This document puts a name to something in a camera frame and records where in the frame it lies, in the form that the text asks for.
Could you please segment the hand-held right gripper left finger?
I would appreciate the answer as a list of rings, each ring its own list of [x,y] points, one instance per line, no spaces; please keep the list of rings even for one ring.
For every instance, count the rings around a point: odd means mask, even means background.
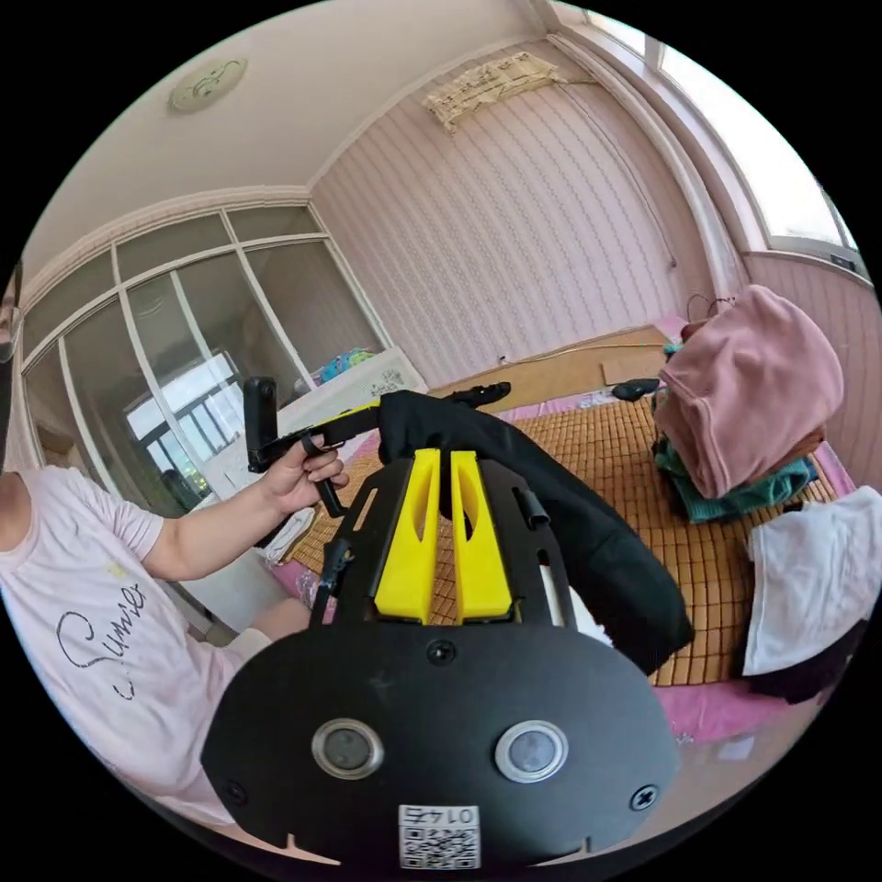
[[[440,451],[415,452],[389,553],[374,596],[381,616],[427,622],[431,614],[440,497]]]

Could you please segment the person's left hand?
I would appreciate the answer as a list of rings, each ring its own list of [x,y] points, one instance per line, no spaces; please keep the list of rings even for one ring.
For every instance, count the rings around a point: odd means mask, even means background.
[[[319,503],[325,484],[344,488],[349,476],[337,450],[327,445],[323,435],[309,435],[270,468],[266,482],[279,512],[291,515]]]

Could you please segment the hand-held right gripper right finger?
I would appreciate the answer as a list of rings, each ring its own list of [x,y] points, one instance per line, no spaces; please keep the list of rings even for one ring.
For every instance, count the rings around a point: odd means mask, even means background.
[[[458,622],[505,619],[513,598],[475,453],[450,454],[450,482]]]

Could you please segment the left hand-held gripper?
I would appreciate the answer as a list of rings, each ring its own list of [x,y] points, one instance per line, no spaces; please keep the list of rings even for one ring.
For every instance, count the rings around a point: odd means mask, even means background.
[[[247,487],[247,516],[249,518],[286,518],[272,501],[266,476],[270,468],[298,441],[306,436],[323,435],[327,445],[337,448],[344,442],[373,430],[379,425],[379,401],[338,413],[316,426],[300,429],[292,435],[277,436],[277,408],[274,404],[247,406],[247,457],[249,470],[264,477]],[[339,517],[344,508],[336,498],[336,491],[325,484],[320,488],[321,503],[332,517]]]

